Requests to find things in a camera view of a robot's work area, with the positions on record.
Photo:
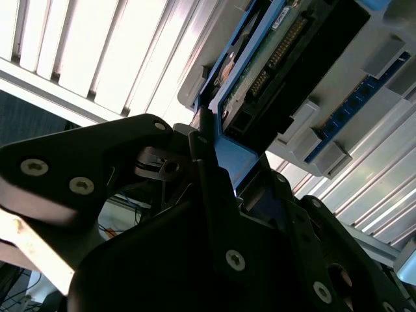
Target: metal slat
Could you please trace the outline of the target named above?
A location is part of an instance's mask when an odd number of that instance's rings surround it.
[[[372,181],[372,185],[365,189],[354,202],[350,204],[347,210],[344,210],[338,217],[339,220],[347,223],[354,224],[363,215],[362,207],[368,207],[372,209],[378,202],[388,196],[394,191],[401,182],[407,180],[413,172],[410,172],[416,159],[416,140],[410,140],[412,150],[405,155],[397,155],[394,165],[388,164],[389,168],[378,179]]]
[[[415,141],[412,135],[415,126],[413,117],[401,125],[354,169],[354,174],[345,177],[339,186],[325,197],[325,204],[340,216],[346,214],[352,202],[377,182],[411,148]]]
[[[1,3],[0,10],[0,57],[12,59],[14,34],[18,22],[19,0],[8,0]]]
[[[416,220],[416,206],[409,206],[405,211],[396,215],[391,222],[378,230],[374,237],[379,241],[390,243],[403,235],[406,230],[413,228]]]
[[[69,0],[52,0],[40,50],[37,74],[50,79],[64,30]]]
[[[405,209],[409,202],[416,200],[416,179],[410,179],[403,183],[398,191],[387,198],[381,206],[376,206],[369,216],[363,216],[363,220],[358,223],[356,222],[356,228],[362,230],[365,233],[371,234],[377,229],[380,224],[383,224],[391,215],[400,212]]]
[[[166,0],[126,3],[98,73],[96,103],[123,111],[165,6]]]
[[[183,73],[190,70],[191,64],[188,61],[216,4],[217,0],[209,0],[200,1],[196,6],[146,112],[164,118],[170,105],[174,105],[175,102],[179,104],[176,97],[182,80],[185,78]]]
[[[131,97],[127,100],[130,116],[147,111],[196,4],[197,1],[191,0],[177,0],[174,3],[154,49],[149,55],[149,61],[140,69],[141,73],[138,75]]]
[[[21,39],[20,66],[35,72],[40,47],[45,33],[50,0],[28,0],[24,30]]]
[[[75,2],[64,43],[60,86],[87,96],[117,4],[117,0]]]
[[[19,82],[12,81],[10,76],[16,78]],[[119,114],[107,110],[84,97],[78,96],[77,94],[62,88],[55,83],[47,81],[36,74],[24,70],[23,68],[20,68],[19,66],[3,59],[0,59],[0,78],[8,84],[21,86],[22,92],[27,90],[27,85],[31,86],[32,90],[30,92],[32,93],[32,100],[23,98],[19,92],[19,88],[12,88],[13,91],[7,92],[67,120],[72,121],[70,119],[72,110],[62,110],[63,107],[68,107],[68,105],[70,105],[75,109],[81,109],[79,113],[81,114],[81,119],[79,119],[79,121],[81,120],[83,122],[77,123],[74,121],[78,125],[90,125],[91,123],[88,123],[88,120],[91,119],[91,116],[95,116],[95,119],[101,120],[100,122],[121,118]],[[43,107],[45,99],[47,99],[47,105]]]

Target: black plastic part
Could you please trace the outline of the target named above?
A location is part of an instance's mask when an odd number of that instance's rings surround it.
[[[320,207],[317,208],[312,200],[318,201]],[[395,311],[414,311],[410,303],[403,299],[399,289],[321,201],[313,196],[304,196],[299,205],[320,228],[328,266],[336,263],[348,272],[352,282],[351,301],[354,311],[386,311],[383,302],[387,302]]]
[[[249,105],[252,114],[243,132],[225,133],[248,148],[263,153],[278,133],[284,133],[292,120],[290,115],[305,101],[332,64],[367,22],[369,14],[355,1],[338,0],[331,6],[323,0],[310,5],[310,25],[292,51],[279,66],[261,96]]]
[[[133,173],[139,151],[146,146],[165,148],[172,134],[165,121],[144,114],[4,146],[0,205],[46,224],[91,226],[108,197],[143,181]],[[40,159],[49,170],[41,176],[24,174],[20,164],[25,159]],[[69,183],[75,177],[89,178],[94,191],[86,196],[73,193]]]

